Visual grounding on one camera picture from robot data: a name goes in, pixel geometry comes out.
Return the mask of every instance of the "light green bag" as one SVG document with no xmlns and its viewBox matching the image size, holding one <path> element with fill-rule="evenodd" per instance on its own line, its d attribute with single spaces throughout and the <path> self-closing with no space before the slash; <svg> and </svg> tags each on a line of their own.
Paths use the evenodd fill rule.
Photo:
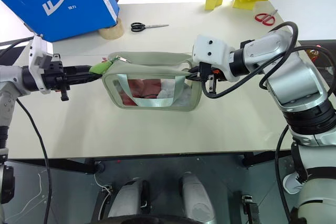
<svg viewBox="0 0 336 224">
<path fill-rule="evenodd" d="M 200 101 L 201 83 L 185 78 L 193 67 L 187 54 L 115 52 L 109 60 L 102 81 L 120 108 L 190 111 Z"/>
</svg>

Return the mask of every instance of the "zipper pull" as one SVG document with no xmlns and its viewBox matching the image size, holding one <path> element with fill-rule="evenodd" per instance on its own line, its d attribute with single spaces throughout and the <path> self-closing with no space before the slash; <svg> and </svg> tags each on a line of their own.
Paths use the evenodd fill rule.
<svg viewBox="0 0 336 224">
<path fill-rule="evenodd" d="M 125 59 L 125 58 L 122 58 L 122 57 L 119 56 L 119 55 L 115 56 L 115 57 L 111 60 L 111 62 L 113 63 L 113 62 L 115 62 L 116 60 L 121 60 L 121 61 L 126 62 L 126 63 L 132 63 L 130 60 Z"/>
</svg>

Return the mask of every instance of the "black-handled scissors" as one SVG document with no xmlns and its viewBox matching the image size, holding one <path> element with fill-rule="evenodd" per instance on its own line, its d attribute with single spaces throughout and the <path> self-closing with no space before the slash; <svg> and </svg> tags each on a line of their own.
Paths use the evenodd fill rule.
<svg viewBox="0 0 336 224">
<path fill-rule="evenodd" d="M 155 28 L 155 27 L 164 27 L 164 26 L 168 26 L 168 25 L 151 25 L 151 26 L 147 26 L 143 23 L 139 23 L 139 22 L 135 22 L 131 24 L 131 31 L 133 32 L 140 32 L 140 31 L 144 31 L 146 28 Z"/>
</svg>

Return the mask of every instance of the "table surface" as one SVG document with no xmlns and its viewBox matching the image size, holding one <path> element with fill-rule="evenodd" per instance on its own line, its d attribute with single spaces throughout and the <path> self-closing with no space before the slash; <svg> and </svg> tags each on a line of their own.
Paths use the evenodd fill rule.
<svg viewBox="0 0 336 224">
<path fill-rule="evenodd" d="M 191 52 L 198 34 L 225 40 L 239 48 L 241 41 L 263 36 L 270 27 L 254 15 L 273 9 L 259 2 L 255 11 L 224 3 L 204 11 L 203 3 L 120 5 L 125 33 L 104 40 L 97 32 L 53 43 L 64 66 L 94 65 L 116 51 Z M 130 32 L 132 22 L 169 27 Z M 282 22 L 276 15 L 276 24 Z M 16 65 L 26 65 L 27 55 Z M 286 121 L 267 91 L 253 77 L 221 99 L 202 96 L 191 112 L 123 110 L 110 100 L 100 80 L 71 86 L 70 100 L 60 94 L 34 92 L 21 101 L 31 112 L 50 158 L 106 157 L 146 154 L 216 153 L 274 150 Z M 220 83 L 218 91 L 232 83 Z M 291 136 L 283 148 L 290 148 Z M 42 158 L 38 138 L 23 111 L 16 108 L 9 130 L 10 158 Z"/>
</svg>

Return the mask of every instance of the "bag handle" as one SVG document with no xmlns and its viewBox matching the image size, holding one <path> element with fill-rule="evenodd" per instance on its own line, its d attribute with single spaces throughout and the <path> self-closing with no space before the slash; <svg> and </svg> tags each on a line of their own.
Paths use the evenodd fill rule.
<svg viewBox="0 0 336 224">
<path fill-rule="evenodd" d="M 172 98 L 135 98 L 132 95 L 130 86 L 128 84 L 127 74 L 117 74 L 120 86 L 124 92 L 140 107 L 170 107 L 175 100 L 181 95 L 184 89 L 184 76 L 175 76 L 174 97 Z"/>
</svg>

